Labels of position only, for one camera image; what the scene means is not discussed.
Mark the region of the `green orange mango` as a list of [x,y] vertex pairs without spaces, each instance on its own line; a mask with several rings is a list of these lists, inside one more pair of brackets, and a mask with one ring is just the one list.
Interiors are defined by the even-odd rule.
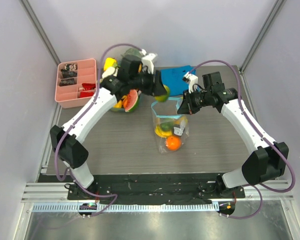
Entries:
[[160,128],[162,131],[171,131],[173,129],[174,126],[174,121],[166,121],[160,124]]

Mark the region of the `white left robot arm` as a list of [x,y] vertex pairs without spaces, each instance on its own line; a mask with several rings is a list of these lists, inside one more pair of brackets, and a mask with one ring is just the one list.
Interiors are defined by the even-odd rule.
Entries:
[[138,89],[154,97],[166,94],[161,74],[154,69],[156,58],[155,53],[143,57],[126,55],[120,66],[110,66],[103,72],[93,97],[71,120],[51,128],[55,160],[63,161],[69,168],[83,198],[89,200],[96,195],[94,177],[87,164],[88,150],[83,146],[85,138],[102,116],[131,90]]

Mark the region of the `clear zip top bag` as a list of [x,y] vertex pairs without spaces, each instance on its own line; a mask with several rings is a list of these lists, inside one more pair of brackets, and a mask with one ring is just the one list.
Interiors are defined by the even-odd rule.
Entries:
[[151,104],[154,134],[162,154],[179,150],[189,137],[188,118],[177,113],[182,100],[182,97],[168,97],[165,102]]

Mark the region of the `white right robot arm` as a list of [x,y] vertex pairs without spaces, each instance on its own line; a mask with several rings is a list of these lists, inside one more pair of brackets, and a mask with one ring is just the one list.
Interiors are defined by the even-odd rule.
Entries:
[[235,128],[247,147],[249,157],[243,165],[217,178],[215,190],[220,197],[228,197],[234,188],[257,185],[273,180],[285,173],[289,148],[276,142],[253,118],[245,103],[239,99],[235,88],[225,88],[219,72],[203,75],[204,87],[198,85],[198,77],[187,72],[183,81],[189,88],[183,92],[178,114],[192,115],[202,107],[217,109]]

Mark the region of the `orange fruit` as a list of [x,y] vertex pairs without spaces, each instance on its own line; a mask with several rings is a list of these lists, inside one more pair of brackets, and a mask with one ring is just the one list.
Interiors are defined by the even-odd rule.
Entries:
[[182,145],[182,140],[178,136],[169,136],[165,141],[166,148],[170,151],[178,150]]

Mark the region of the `yellow banana bunch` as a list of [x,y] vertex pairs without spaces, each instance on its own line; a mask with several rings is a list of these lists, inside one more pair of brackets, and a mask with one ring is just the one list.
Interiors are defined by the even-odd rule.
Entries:
[[[174,126],[171,131],[162,131],[160,128],[160,124],[163,122],[174,121]],[[178,118],[156,118],[155,119],[155,127],[154,132],[157,136],[162,138],[167,138],[169,136],[178,136],[181,137],[188,125],[188,120],[185,116],[180,116]]]

